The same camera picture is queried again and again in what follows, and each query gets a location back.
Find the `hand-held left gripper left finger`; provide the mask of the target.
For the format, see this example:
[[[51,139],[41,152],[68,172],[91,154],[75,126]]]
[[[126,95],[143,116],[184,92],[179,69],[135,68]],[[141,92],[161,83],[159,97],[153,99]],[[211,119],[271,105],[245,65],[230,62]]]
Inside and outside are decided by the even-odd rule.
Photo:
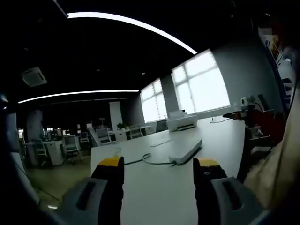
[[[66,225],[120,225],[124,157],[110,157],[68,190],[56,214]]]

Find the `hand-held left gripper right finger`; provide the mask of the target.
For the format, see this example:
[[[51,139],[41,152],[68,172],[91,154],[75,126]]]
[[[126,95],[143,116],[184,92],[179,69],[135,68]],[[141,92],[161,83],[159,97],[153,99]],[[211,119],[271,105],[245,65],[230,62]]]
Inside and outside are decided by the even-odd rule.
[[[258,225],[267,216],[255,195],[217,161],[193,158],[193,177],[199,225]]]

